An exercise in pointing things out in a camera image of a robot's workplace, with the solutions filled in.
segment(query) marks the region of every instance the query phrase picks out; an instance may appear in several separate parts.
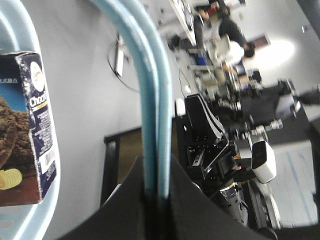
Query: cookie box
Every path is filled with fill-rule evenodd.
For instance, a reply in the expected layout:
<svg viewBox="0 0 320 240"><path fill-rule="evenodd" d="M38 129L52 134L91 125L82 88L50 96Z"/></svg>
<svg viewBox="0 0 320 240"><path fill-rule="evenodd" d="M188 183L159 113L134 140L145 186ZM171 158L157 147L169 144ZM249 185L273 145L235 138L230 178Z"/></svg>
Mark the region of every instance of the cookie box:
<svg viewBox="0 0 320 240"><path fill-rule="evenodd" d="M0 55L0 207L40 203L56 176L42 61Z"/></svg>

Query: black cable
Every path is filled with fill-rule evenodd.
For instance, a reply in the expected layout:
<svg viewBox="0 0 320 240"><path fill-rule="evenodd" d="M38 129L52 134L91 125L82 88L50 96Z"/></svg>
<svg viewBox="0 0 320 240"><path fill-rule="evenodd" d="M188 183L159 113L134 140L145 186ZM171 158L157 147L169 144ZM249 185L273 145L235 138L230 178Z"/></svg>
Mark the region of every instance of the black cable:
<svg viewBox="0 0 320 240"><path fill-rule="evenodd" d="M181 74L183 75L184 81L187 83L189 89L191 89L191 86L190 86L190 83L189 83L186 75L185 75L184 72L181 70L181 68L179 68L178 78L179 78L179 82L180 82L180 89L181 89L181 93L182 93L183 97L186 98L186 96L185 96L185 94L184 94L184 91L183 91L183 87L182 87Z"/></svg>
<svg viewBox="0 0 320 240"><path fill-rule="evenodd" d="M131 91L134 92L134 93L139 94L140 91L137 90L137 89L135 89L135 88L133 88L133 87L128 86L124 81L122 81L121 78L119 77L119 75L117 74L117 72L116 72L116 71L114 70L114 68L111 66L111 63L110 63L110 53L111 53L111 50L116 47L116 45L117 45L117 43L115 43L114 45L111 43L111 44L109 45L109 47L108 47L107 50L106 50L106 60L108 61L108 64L109 64L112 72L115 74L116 78L117 78L127 89L131 90Z"/></svg>
<svg viewBox="0 0 320 240"><path fill-rule="evenodd" d="M182 88L182 82L181 82L180 73L181 73L181 70L180 70L180 68L179 68L178 78L179 78L179 82L180 82L180 89L181 89L181 93L182 93L183 97L186 98L186 96L185 96L185 94L184 94L184 91L183 91L183 88Z"/></svg>

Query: barcode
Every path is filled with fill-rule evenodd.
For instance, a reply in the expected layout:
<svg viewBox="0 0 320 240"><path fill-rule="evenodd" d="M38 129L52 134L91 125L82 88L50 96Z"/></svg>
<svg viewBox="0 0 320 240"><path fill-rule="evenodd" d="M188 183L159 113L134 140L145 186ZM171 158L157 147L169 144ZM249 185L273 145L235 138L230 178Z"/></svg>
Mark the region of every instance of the barcode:
<svg viewBox="0 0 320 240"><path fill-rule="evenodd" d="M44 174L55 160L54 149L51 147L46 153L39 157L41 174Z"/></svg>

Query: chocolate cookie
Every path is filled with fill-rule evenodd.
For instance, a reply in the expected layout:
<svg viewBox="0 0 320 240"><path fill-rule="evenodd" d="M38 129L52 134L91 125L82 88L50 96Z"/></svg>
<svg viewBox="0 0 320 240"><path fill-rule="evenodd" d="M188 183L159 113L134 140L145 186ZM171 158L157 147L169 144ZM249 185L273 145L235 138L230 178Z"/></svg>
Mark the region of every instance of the chocolate cookie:
<svg viewBox="0 0 320 240"><path fill-rule="evenodd" d="M26 112L12 111L16 121L17 139L6 164L34 163L34 155L29 139L29 117Z"/></svg>
<svg viewBox="0 0 320 240"><path fill-rule="evenodd" d="M16 119L7 102L0 96L0 168L11 155L16 139Z"/></svg>

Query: light blue plastic shelf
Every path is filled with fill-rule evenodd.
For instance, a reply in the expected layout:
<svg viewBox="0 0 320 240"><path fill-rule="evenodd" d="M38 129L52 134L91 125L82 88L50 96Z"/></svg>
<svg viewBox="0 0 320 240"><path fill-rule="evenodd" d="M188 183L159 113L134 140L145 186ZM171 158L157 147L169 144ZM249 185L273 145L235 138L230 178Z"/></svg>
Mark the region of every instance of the light blue plastic shelf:
<svg viewBox="0 0 320 240"><path fill-rule="evenodd" d="M41 54L37 33L19 0L0 0L0 53L16 51ZM60 186L60 157L52 118L51 121L57 170L55 180L41 204L0 207L0 240L41 240L49 226Z"/></svg>

